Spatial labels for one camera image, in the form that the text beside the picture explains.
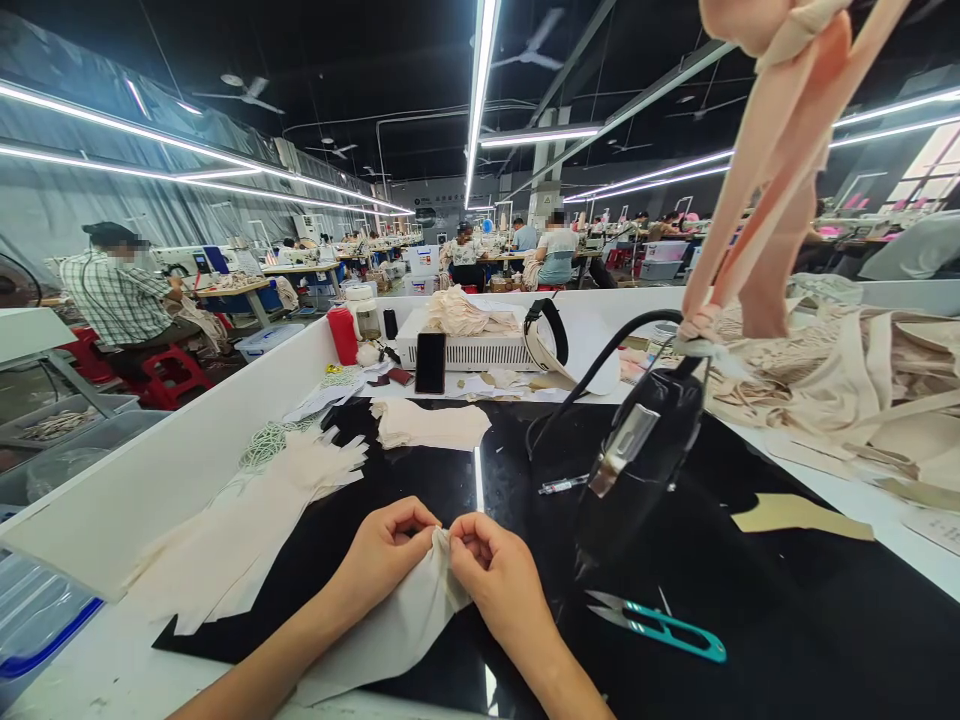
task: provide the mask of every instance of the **plaid shirt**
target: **plaid shirt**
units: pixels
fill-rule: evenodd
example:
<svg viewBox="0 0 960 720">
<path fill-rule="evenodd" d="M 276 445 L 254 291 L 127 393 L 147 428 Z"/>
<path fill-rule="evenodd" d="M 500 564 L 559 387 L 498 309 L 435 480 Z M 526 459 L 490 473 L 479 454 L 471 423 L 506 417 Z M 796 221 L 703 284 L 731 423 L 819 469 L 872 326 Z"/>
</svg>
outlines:
<svg viewBox="0 0 960 720">
<path fill-rule="evenodd" d="M 60 277 L 74 304 L 108 345 L 132 345 L 155 338 L 173 318 L 160 301 L 172 288 L 140 268 L 121 268 L 106 253 L 88 250 L 67 258 Z"/>
</svg>

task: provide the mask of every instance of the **ceiling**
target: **ceiling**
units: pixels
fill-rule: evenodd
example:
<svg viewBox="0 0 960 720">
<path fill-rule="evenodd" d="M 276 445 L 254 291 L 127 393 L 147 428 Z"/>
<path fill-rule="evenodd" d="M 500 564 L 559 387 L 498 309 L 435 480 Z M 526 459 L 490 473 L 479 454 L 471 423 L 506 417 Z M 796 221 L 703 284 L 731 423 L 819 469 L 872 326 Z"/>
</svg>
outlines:
<svg viewBox="0 0 960 720">
<path fill-rule="evenodd" d="M 495 60 L 519 54 L 551 8 L 563 17 L 540 52 L 563 61 L 600 0 L 502 0 Z M 476 4 L 471 0 L 2 0 L 2 5 L 94 52 L 192 93 L 239 92 L 232 73 L 270 80 L 260 99 L 285 111 L 231 100 L 188 98 L 301 148 L 357 147 L 346 159 L 308 150 L 363 177 L 393 182 L 462 175 Z M 855 25 L 872 0 L 854 0 Z M 910 76 L 960 62 L 960 3 L 914 0 L 855 101 L 893 97 Z M 571 122 L 601 121 L 704 44 L 695 0 L 620 0 L 568 77 L 561 95 Z M 753 61 L 739 51 L 675 89 L 573 158 L 599 165 L 702 154 L 733 144 Z M 523 127 L 554 71 L 512 63 L 492 71 L 484 124 Z M 702 119 L 668 117 L 727 103 Z M 410 119 L 442 113 L 442 117 Z M 333 144 L 324 145 L 323 138 Z M 509 149 L 481 151 L 478 173 L 495 174 Z M 530 169 L 533 150 L 509 169 Z"/>
</svg>

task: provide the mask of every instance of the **fluorescent light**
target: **fluorescent light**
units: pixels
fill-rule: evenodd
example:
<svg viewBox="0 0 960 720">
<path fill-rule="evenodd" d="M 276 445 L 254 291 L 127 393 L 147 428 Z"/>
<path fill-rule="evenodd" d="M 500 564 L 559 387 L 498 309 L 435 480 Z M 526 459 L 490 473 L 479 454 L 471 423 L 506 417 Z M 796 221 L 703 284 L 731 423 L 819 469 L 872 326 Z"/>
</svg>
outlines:
<svg viewBox="0 0 960 720">
<path fill-rule="evenodd" d="M 483 120 L 483 105 L 487 97 L 487 80 L 490 78 L 490 58 L 493 55 L 493 38 L 497 29 L 500 0 L 479 0 L 477 8 L 480 30 L 477 33 L 477 51 L 473 66 L 473 97 L 470 98 L 470 130 L 467 135 L 467 182 L 463 206 L 470 206 L 470 189 L 473 186 L 473 169 L 477 164 L 477 141 Z"/>
<path fill-rule="evenodd" d="M 480 147 L 509 147 L 530 143 L 551 142 L 554 140 L 574 140 L 593 137 L 600 132 L 599 127 L 562 127 L 536 128 L 520 132 L 496 133 L 480 138 Z"/>
<path fill-rule="evenodd" d="M 868 120 L 874 120 L 878 117 L 883 117 L 884 115 L 890 115 L 891 113 L 902 112 L 904 110 L 912 110 L 913 108 L 921 107 L 923 105 L 929 105 L 930 103 L 935 102 L 960 102 L 960 89 L 954 88 L 953 90 L 948 90 L 945 92 L 937 93 L 936 95 L 930 95 L 924 98 L 918 98 L 916 100 L 908 100 L 902 103 L 896 103 L 894 105 L 888 105 L 887 107 L 877 108 L 876 110 L 870 110 L 864 113 L 858 113 L 856 115 L 851 115 L 850 117 L 843 118 L 838 120 L 833 124 L 833 127 L 845 127 L 847 125 L 855 125 L 856 123 L 867 122 Z M 897 130 L 891 131 L 893 134 L 897 132 L 910 132 L 909 130 Z M 851 145 L 853 142 L 845 142 L 844 145 Z M 831 145 L 830 147 L 843 147 L 843 145 Z M 665 175 L 667 173 L 677 172 L 678 170 L 685 170 L 689 167 L 694 167 L 696 165 L 703 165 L 715 160 L 724 160 L 728 157 L 733 157 L 733 148 L 730 150 L 724 150 L 723 152 L 716 153 L 714 155 L 707 155 L 706 157 L 698 158 L 696 160 L 691 160 L 680 165 L 674 165 L 672 167 L 664 168 L 663 170 L 658 170 L 654 173 L 647 173 L 646 175 L 640 175 L 638 177 L 630 178 L 629 180 L 623 180 L 622 182 L 613 183 L 612 185 L 604 185 L 599 187 L 596 190 L 590 190 L 588 192 L 580 193 L 579 195 L 574 195 L 566 202 L 572 202 L 574 200 L 579 200 L 581 198 L 590 199 L 595 196 L 597 193 L 606 192 L 607 190 L 613 190 L 614 188 L 623 187 L 624 185 L 632 185 L 633 183 L 640 182 L 642 180 L 649 180 L 650 178 L 657 177 L 659 175 Z"/>
<path fill-rule="evenodd" d="M 184 110 L 186 110 L 188 113 L 192 115 L 203 115 L 203 113 L 197 110 L 195 107 L 191 107 L 190 105 L 187 105 L 184 102 L 180 102 L 179 100 L 177 100 L 176 103 L 177 105 L 179 105 L 180 107 L 182 107 Z"/>
<path fill-rule="evenodd" d="M 236 170 L 210 170 L 209 172 L 181 173 L 177 175 L 176 178 L 178 180 L 214 180 L 222 177 L 240 177 L 241 175 L 257 175 L 259 173 L 259 170 L 238 168 Z"/>
<path fill-rule="evenodd" d="M 47 97 L 41 93 L 37 93 L 32 90 L 28 90 L 26 88 L 21 88 L 12 83 L 8 83 L 5 80 L 0 80 L 0 97 L 8 97 L 13 100 L 19 100 L 20 102 L 25 102 L 29 105 L 35 105 L 37 107 L 53 110 L 63 115 L 69 115 L 71 117 L 79 118 L 81 120 L 87 120 L 88 122 L 96 123 L 97 125 L 103 125 L 105 127 L 113 128 L 114 130 L 120 130 L 121 132 L 129 133 L 131 135 L 137 135 L 139 137 L 147 138 L 148 140 L 153 140 L 155 142 L 163 143 L 164 145 L 171 145 L 173 147 L 178 147 L 182 150 L 188 150 L 190 152 L 195 152 L 200 155 L 205 155 L 207 157 L 211 157 L 216 160 L 221 160 L 223 162 L 229 163 L 230 165 L 244 167 L 251 170 L 259 170 L 261 172 L 267 173 L 268 175 L 273 175 L 274 177 L 280 177 L 285 180 L 292 180 L 292 181 L 302 182 L 307 185 L 313 185 L 314 187 L 318 187 L 323 190 L 329 190 L 331 192 L 340 193 L 341 195 L 347 195 L 348 197 L 357 198 L 358 200 L 362 200 L 363 202 L 366 202 L 366 203 L 371 203 L 374 205 L 382 205 L 384 207 L 393 208 L 394 210 L 399 210 L 400 212 L 405 214 L 413 213 L 413 211 L 408 210 L 405 207 L 401 207 L 399 205 L 393 205 L 392 203 L 385 202 L 378 198 L 362 195 L 358 192 L 354 192 L 353 190 L 347 190 L 346 188 L 321 182 L 320 180 L 314 180 L 313 178 L 306 177 L 303 175 L 296 175 L 294 173 L 287 172 L 286 170 L 280 170 L 264 163 L 246 160 L 237 155 L 232 155 L 229 153 L 222 153 L 216 150 L 211 150 L 210 148 L 207 148 L 204 145 L 198 145 L 196 143 L 192 143 L 186 140 L 180 140 L 178 138 L 172 137 L 170 135 L 166 135 L 161 132 L 149 130 L 143 126 L 137 125 L 136 123 L 127 122 L 126 120 L 120 120 L 119 118 L 111 117 L 109 115 L 106 115 L 105 113 L 100 113 L 95 110 L 90 110 L 84 107 L 80 107 L 78 105 L 73 105 L 72 103 Z"/>
<path fill-rule="evenodd" d="M 107 163 L 92 162 L 90 160 L 80 160 L 79 158 L 65 157 L 63 155 L 54 155 L 52 153 L 37 152 L 34 150 L 21 150 L 19 148 L 0 145 L 0 155 L 9 155 L 10 157 L 23 158 L 25 160 L 39 160 L 41 162 L 56 163 L 57 165 L 70 165 L 72 167 L 82 167 L 89 170 L 105 170 L 107 172 L 120 173 L 122 175 L 135 175 L 136 177 L 145 177 L 152 180 L 172 180 L 169 175 L 161 172 L 149 172 L 147 170 L 134 170 L 123 167 L 122 165 L 109 165 Z"/>
<path fill-rule="evenodd" d="M 138 170 L 124 167 L 122 165 L 111 165 L 110 163 L 95 162 L 92 160 L 81 160 L 65 155 L 56 155 L 54 153 L 41 152 L 36 150 L 22 150 L 20 148 L 8 145 L 0 145 L 0 155 L 9 157 L 23 158 L 24 160 L 38 160 L 40 162 L 49 162 L 57 165 L 69 165 L 71 167 L 81 167 L 88 170 L 101 170 L 103 172 L 118 173 L 120 175 L 133 175 L 135 177 L 149 178 L 151 180 L 165 180 L 168 182 L 179 182 L 185 185 L 196 185 L 198 187 L 211 188 L 213 190 L 225 190 L 227 192 L 240 193 L 241 195 L 255 195 L 257 197 L 271 198 L 273 200 L 284 200 L 287 202 L 299 203 L 301 205 L 314 205 L 318 207 L 334 208 L 336 210 L 346 210 L 367 215 L 387 215 L 387 213 L 377 212 L 375 210 L 364 210 L 362 208 L 337 205 L 336 203 L 324 202 L 323 200 L 314 200 L 313 198 L 300 197 L 298 195 L 286 195 L 284 193 L 274 193 L 267 190 L 256 190 L 254 188 L 244 187 L 242 185 L 220 185 L 218 183 L 208 183 L 196 179 L 196 175 L 178 176 L 167 175 L 162 172 L 150 172 L 148 170 Z"/>
<path fill-rule="evenodd" d="M 855 137 L 844 138 L 843 140 L 837 140 L 830 143 L 830 149 L 847 147 L 848 145 L 858 145 L 860 143 L 871 142 L 873 140 L 882 140 L 883 138 L 892 137 L 894 135 L 902 135 L 903 133 L 916 132 L 918 130 L 928 130 L 930 128 L 939 127 L 941 125 L 949 125 L 951 123 L 960 122 L 960 115 L 954 115 L 948 118 L 940 118 L 939 120 L 930 120 L 928 122 L 916 123 L 915 125 L 904 125 L 903 127 L 893 128 L 891 130 L 883 130 L 881 132 L 867 133 L 865 135 L 857 135 Z M 647 185 L 640 185 L 638 187 L 629 187 L 623 190 L 618 190 L 617 192 L 605 193 L 603 195 L 593 195 L 590 197 L 572 197 L 568 200 L 564 200 L 564 205 L 573 204 L 576 202 L 586 202 L 588 200 L 604 200 L 606 198 L 615 197 L 617 195 L 626 195 L 627 193 L 637 192 L 639 190 L 647 190 L 653 187 L 659 187 L 660 185 L 669 185 L 675 182 L 681 182 L 683 180 L 692 180 L 693 178 L 703 177 L 704 175 L 713 175 L 714 173 L 726 172 L 730 169 L 729 165 L 724 165 L 722 167 L 710 168 L 709 170 L 703 170 L 701 172 L 692 173 L 690 175 L 682 175 L 675 178 L 667 178 L 666 180 L 658 180 L 657 182 L 649 183 Z"/>
<path fill-rule="evenodd" d="M 929 122 L 917 123 L 916 125 L 905 125 L 903 127 L 893 128 L 891 130 L 882 130 L 880 132 L 869 133 L 867 135 L 857 135 L 852 138 L 844 138 L 843 140 L 836 140 L 830 143 L 830 147 L 846 147 L 847 145 L 870 142 L 871 140 L 880 140 L 881 138 L 890 137 L 892 135 L 900 135 L 905 132 L 915 132 L 917 130 L 926 130 L 928 128 L 938 127 L 940 125 L 949 125 L 950 123 L 955 122 L 960 122 L 960 115 L 954 115 L 953 117 L 948 118 L 940 118 L 939 120 L 930 120 Z"/>
<path fill-rule="evenodd" d="M 130 88 L 130 92 L 133 93 L 133 99 L 137 101 L 137 105 L 140 106 L 140 112 L 143 113 L 144 117 L 150 117 L 150 113 L 147 112 L 147 106 L 143 104 L 143 98 L 140 97 L 140 91 L 137 90 L 137 86 L 133 84 L 133 81 L 130 78 L 124 78 L 124 82 L 127 83 L 127 87 Z"/>
</svg>

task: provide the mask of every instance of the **plastic stool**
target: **plastic stool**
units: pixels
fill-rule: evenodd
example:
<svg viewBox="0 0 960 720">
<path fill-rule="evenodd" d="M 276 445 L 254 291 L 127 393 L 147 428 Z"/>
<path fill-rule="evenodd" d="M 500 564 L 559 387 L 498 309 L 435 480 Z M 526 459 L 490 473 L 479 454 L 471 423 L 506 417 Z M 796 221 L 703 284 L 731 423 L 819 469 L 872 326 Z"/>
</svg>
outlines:
<svg viewBox="0 0 960 720">
<path fill-rule="evenodd" d="M 149 382 L 133 386 L 145 405 L 160 410 L 178 410 L 180 397 L 190 390 L 209 390 L 213 383 L 197 361 L 178 345 L 169 345 L 166 350 L 151 355 L 141 365 Z"/>
<path fill-rule="evenodd" d="M 76 360 L 76 371 L 80 377 L 94 385 L 110 382 L 117 374 L 106 361 L 106 356 L 97 347 L 100 336 L 91 327 L 70 328 L 76 336 L 76 341 L 61 345 L 60 348 L 73 355 Z"/>
</svg>

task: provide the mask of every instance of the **teal scissors handle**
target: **teal scissors handle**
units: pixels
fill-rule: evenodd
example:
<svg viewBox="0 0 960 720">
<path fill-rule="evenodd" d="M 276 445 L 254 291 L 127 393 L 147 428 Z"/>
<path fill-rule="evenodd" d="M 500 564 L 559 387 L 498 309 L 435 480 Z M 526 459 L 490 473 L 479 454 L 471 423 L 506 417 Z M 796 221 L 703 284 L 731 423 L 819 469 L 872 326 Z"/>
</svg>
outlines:
<svg viewBox="0 0 960 720">
<path fill-rule="evenodd" d="M 643 615 L 644 617 L 656 620 L 663 626 L 663 632 L 661 632 L 638 622 L 634 622 L 629 618 L 624 618 L 627 621 L 630 629 L 638 635 L 643 635 L 644 637 L 648 637 L 653 640 L 659 640 L 662 643 L 671 645 L 680 650 L 686 650 L 689 653 L 699 655 L 700 657 L 711 660 L 715 663 L 725 663 L 727 661 L 726 648 L 723 647 L 723 643 L 720 642 L 720 638 L 718 638 L 712 632 L 694 627 L 693 625 L 685 623 L 682 620 L 677 620 L 669 615 L 664 615 L 662 612 L 657 610 L 651 610 L 650 608 L 645 608 L 642 605 L 637 605 L 629 600 L 624 600 L 623 606 L 631 612 L 637 613 L 637 615 Z M 687 632 L 692 632 L 695 635 L 699 635 L 707 642 L 707 648 L 704 649 L 697 647 L 696 645 L 691 645 L 690 643 L 675 638 L 670 632 L 671 627 L 683 628 Z"/>
</svg>

